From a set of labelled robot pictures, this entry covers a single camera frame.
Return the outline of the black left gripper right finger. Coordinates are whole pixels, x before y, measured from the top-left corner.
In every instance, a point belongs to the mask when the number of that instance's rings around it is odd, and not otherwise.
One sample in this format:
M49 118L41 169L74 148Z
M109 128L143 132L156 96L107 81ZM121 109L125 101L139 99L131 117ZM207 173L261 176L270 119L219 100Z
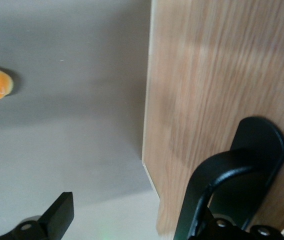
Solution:
M282 233L267 225L254 225L249 232L242 230L230 221L214 218L206 209L197 240L284 240Z

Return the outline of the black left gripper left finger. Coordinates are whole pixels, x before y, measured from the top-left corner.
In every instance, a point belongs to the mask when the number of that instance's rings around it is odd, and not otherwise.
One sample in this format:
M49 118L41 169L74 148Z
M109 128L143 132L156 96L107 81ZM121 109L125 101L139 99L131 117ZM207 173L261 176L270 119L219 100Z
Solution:
M0 236L0 240L60 240L74 219L72 192L63 192L38 220L28 220Z

